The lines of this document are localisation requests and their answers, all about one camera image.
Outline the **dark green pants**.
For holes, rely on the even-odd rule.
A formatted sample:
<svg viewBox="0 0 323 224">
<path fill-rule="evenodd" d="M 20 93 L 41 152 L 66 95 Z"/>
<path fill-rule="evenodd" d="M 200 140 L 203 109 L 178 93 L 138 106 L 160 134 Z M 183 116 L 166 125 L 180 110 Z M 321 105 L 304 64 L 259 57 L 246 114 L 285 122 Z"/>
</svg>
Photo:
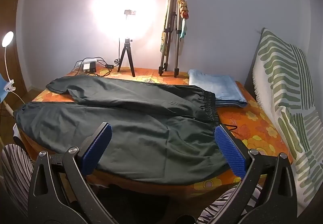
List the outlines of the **dark green pants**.
<svg viewBox="0 0 323 224">
<path fill-rule="evenodd" d="M 77 75 L 47 85 L 71 102 L 30 102 L 14 112 L 18 128 L 61 153 L 80 146 L 102 124 L 112 140 L 98 169 L 136 181 L 186 185 L 229 167 L 215 139 L 215 95 L 197 86 Z"/>
</svg>

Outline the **orange floral bed cover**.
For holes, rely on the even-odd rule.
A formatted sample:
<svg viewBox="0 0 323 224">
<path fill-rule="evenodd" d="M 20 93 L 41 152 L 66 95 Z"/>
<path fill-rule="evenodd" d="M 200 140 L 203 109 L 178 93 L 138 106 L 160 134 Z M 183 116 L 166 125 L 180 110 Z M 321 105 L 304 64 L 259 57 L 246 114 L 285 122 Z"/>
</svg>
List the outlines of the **orange floral bed cover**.
<svg viewBox="0 0 323 224">
<path fill-rule="evenodd" d="M 132 77 L 129 71 L 122 70 L 120 73 L 113 71 L 109 77 L 111 79 L 122 79 L 136 82 L 148 82 L 167 85 L 188 85 L 188 74 L 181 72 L 179 77 L 174 78 L 170 73 L 165 77 L 157 76 L 157 71 L 147 68 L 138 68 L 137 77 Z M 247 106 L 220 107 L 218 109 L 219 118 L 225 124 L 237 126 L 233 134 L 249 148 L 255 148 L 265 155 L 278 155 L 280 152 L 287 152 L 288 149 L 278 131 L 275 129 L 267 115 L 258 106 L 256 100 L 248 93 L 241 83 L 237 83 L 238 88 L 247 100 Z M 219 189 L 220 186 L 233 186 L 240 181 L 231 170 L 208 178 L 202 182 L 191 185 L 158 185 L 149 182 L 140 182 L 122 178 L 108 172 L 96 170 L 87 177 L 90 184 L 107 187 L 115 184 L 124 189 L 146 193 L 151 195 L 169 195 L 175 198 L 191 198 L 211 190 Z"/>
</svg>

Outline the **folded light blue towel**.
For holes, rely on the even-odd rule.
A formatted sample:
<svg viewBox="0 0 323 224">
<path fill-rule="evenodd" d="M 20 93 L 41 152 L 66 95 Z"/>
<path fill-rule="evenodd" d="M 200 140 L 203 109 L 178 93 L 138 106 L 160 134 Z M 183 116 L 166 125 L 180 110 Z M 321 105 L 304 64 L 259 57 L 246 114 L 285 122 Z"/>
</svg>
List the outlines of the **folded light blue towel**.
<svg viewBox="0 0 323 224">
<path fill-rule="evenodd" d="M 246 98 L 231 76 L 205 74 L 199 70 L 189 70 L 188 75 L 189 85 L 198 86 L 215 94 L 216 107 L 247 106 Z"/>
</svg>

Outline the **zebra striped trouser leg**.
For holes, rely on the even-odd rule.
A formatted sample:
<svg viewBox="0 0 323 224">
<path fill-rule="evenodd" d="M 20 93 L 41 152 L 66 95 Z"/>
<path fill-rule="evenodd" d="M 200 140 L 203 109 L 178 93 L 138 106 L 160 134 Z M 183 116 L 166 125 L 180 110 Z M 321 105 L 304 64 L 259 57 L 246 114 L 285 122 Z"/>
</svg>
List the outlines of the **zebra striped trouser leg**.
<svg viewBox="0 0 323 224">
<path fill-rule="evenodd" d="M 4 187 L 13 204 L 28 216 L 28 194 L 33 163 L 27 152 L 16 144 L 6 145 L 1 153 Z"/>
</svg>

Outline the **black power adapter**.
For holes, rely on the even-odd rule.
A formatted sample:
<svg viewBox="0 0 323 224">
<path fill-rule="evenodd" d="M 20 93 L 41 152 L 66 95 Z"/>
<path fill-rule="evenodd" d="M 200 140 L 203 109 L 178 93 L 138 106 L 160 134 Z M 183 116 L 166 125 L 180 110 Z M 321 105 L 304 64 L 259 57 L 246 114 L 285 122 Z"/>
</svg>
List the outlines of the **black power adapter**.
<svg viewBox="0 0 323 224">
<path fill-rule="evenodd" d="M 87 73 L 96 73 L 96 62 L 89 62 L 87 63 Z"/>
</svg>

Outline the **white power strip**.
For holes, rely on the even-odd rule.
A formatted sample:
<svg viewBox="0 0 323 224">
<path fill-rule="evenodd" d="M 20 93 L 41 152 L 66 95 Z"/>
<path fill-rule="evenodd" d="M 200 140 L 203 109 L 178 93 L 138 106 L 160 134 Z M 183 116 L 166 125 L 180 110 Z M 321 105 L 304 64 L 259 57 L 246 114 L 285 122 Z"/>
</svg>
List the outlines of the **white power strip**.
<svg viewBox="0 0 323 224">
<path fill-rule="evenodd" d="M 90 62 L 96 62 L 97 58 L 86 58 L 85 60 L 78 60 L 75 63 L 74 68 L 78 68 L 79 66 L 81 66 L 81 69 L 83 67 L 84 64 L 90 63 Z"/>
</svg>

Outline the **green striped white pillow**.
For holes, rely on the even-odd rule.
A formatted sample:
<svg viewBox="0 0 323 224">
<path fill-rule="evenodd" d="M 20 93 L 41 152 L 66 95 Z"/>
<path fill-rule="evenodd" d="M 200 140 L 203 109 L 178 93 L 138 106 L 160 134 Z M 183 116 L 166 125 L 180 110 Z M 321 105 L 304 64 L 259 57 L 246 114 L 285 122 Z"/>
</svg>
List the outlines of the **green striped white pillow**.
<svg viewBox="0 0 323 224">
<path fill-rule="evenodd" d="M 306 56 L 267 28 L 261 31 L 252 71 L 256 99 L 293 158 L 298 212 L 322 184 L 322 120 Z"/>
</svg>

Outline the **blue chair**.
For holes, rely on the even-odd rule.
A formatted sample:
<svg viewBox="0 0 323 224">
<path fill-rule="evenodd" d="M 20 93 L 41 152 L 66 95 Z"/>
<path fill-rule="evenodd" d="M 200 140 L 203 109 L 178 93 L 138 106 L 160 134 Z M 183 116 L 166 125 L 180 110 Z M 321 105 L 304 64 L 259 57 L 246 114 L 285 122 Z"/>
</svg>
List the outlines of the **blue chair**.
<svg viewBox="0 0 323 224">
<path fill-rule="evenodd" d="M 0 98 L 1 98 L 1 103 L 5 100 L 7 97 L 8 92 L 5 90 L 7 88 L 7 81 L 2 77 L 0 74 Z"/>
</svg>

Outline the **white clip lamp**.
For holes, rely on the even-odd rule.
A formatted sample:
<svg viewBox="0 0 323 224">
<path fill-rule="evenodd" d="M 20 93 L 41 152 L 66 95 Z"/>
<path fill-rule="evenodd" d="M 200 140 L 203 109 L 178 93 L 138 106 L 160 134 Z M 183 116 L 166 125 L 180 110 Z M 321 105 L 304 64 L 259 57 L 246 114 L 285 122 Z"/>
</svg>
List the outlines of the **white clip lamp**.
<svg viewBox="0 0 323 224">
<path fill-rule="evenodd" d="M 4 49 L 4 67 L 5 67 L 5 74 L 7 76 L 7 79 L 5 79 L 7 83 L 7 88 L 5 89 L 8 93 L 13 93 L 20 101 L 25 104 L 24 100 L 15 92 L 16 87 L 14 86 L 14 79 L 12 79 L 9 75 L 9 68 L 8 68 L 8 57 L 7 57 L 7 51 L 9 45 L 12 43 L 14 39 L 14 32 L 13 31 L 8 31 L 4 37 L 2 38 L 1 41 L 1 47 Z"/>
</svg>

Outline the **tall silver tripod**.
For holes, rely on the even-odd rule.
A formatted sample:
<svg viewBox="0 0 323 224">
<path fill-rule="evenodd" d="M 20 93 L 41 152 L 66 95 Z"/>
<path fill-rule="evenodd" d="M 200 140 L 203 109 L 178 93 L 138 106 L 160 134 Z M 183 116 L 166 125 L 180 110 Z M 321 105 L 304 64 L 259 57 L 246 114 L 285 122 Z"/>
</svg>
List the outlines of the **tall silver tripod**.
<svg viewBox="0 0 323 224">
<path fill-rule="evenodd" d="M 158 68 L 158 73 L 160 76 L 162 76 L 163 73 L 168 70 L 172 37 L 176 38 L 174 77 L 176 78 L 179 75 L 178 57 L 180 50 L 181 32 L 182 17 L 180 14 L 180 5 L 178 4 L 178 0 L 168 0 L 168 6 L 164 21 L 164 30 L 162 32 L 162 41 L 160 46 L 161 60 Z"/>
</svg>

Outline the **colourful cloth on tripod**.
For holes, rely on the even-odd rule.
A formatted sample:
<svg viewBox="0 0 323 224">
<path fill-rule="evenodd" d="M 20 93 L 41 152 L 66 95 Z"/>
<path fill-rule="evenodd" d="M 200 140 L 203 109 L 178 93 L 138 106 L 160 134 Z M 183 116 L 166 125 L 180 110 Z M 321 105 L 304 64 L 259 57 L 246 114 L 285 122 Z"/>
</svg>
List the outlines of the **colourful cloth on tripod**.
<svg viewBox="0 0 323 224">
<path fill-rule="evenodd" d="M 181 33 L 180 33 L 180 39 L 184 38 L 186 36 L 187 31 L 187 19 L 189 19 L 188 14 L 188 6 L 187 6 L 187 0 L 177 0 L 180 16 L 182 18 L 182 24 L 181 24 Z"/>
</svg>

